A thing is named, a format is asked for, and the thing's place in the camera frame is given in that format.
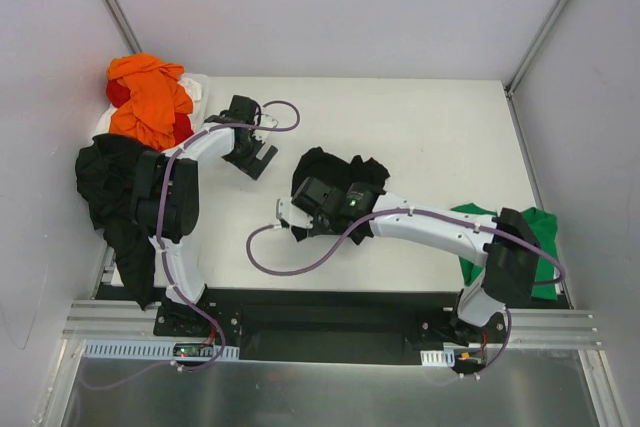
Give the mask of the black printed t shirt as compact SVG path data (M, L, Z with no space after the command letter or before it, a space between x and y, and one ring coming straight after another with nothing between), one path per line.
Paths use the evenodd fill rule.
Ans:
M314 147L300 158L293 173L291 198L309 177L346 191L354 182L365 182L384 188L390 178L390 172L373 158L364 160L356 155L347 162L320 147ZM310 238L306 236L305 229L291 227L290 230L298 242Z

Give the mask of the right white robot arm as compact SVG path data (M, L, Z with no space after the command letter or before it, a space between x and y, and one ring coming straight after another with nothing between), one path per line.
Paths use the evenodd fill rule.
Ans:
M367 236L393 238L449 252L480 266L450 316L452 335L470 342L505 307L526 305L534 289L540 244L522 215L471 215L416 206L407 199L357 182L342 191L307 178L291 198L277 201L277 217L312 235L339 235L359 243Z

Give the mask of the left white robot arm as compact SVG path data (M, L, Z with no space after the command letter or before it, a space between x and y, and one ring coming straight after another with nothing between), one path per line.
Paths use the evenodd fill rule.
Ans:
M209 308L198 303L206 288L194 234L200 211L200 172L222 159L258 179L278 152L259 133L277 130L277 121L264 117L258 102L235 95L227 109L206 118L182 143L138 159L131 215L148 234L156 266L165 273L166 297L183 304L176 321L189 335L205 333L212 321Z

